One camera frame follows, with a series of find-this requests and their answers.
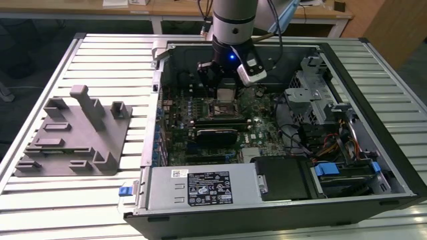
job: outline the black plastic cover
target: black plastic cover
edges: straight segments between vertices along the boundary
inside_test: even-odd
[[[264,176],[267,193],[263,201],[324,198],[317,193],[311,160],[304,156],[257,156],[252,158],[256,174]]]

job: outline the warning label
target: warning label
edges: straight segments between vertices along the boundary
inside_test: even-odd
[[[188,173],[187,179],[189,206],[233,203],[228,171]]]

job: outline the blue latch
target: blue latch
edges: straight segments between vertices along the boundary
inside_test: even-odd
[[[128,196],[132,196],[132,187],[121,186],[119,188],[119,197],[128,197]]]
[[[313,170],[317,176],[340,174],[339,168],[332,162],[319,163],[317,166],[313,167]]]
[[[372,166],[375,173],[379,173],[381,171],[381,167],[376,161],[371,162],[371,166]]]

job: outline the metal bracket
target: metal bracket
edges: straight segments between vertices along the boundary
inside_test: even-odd
[[[349,103],[339,103],[339,104],[328,104],[324,107],[324,115],[325,115],[325,121],[335,121],[337,114],[345,114],[345,112],[352,108]]]
[[[151,54],[153,60],[160,60],[168,55],[168,42],[157,40],[152,43]]]
[[[259,192],[261,194],[268,193],[268,187],[267,187],[267,182],[265,182],[265,176],[264,175],[257,175],[257,187],[259,187]]]

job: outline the metal case frame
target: metal case frame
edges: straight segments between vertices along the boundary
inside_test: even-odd
[[[173,44],[205,44],[205,41],[168,42]],[[381,147],[392,164],[393,171],[401,175],[405,193],[375,195],[369,197],[347,197],[335,199],[273,202],[263,207],[197,208],[196,210],[145,209],[149,194],[151,167],[145,160],[151,154],[144,151],[141,161],[140,190],[137,206],[133,212],[124,214],[124,220],[148,239],[175,239],[245,232],[276,231],[319,226],[339,226],[360,222],[376,214],[404,209],[427,199],[427,187],[399,148],[384,124],[380,121],[357,85],[353,82],[329,44],[324,42],[287,42],[285,45],[316,46],[332,75],[347,95],[368,133],[376,145]]]

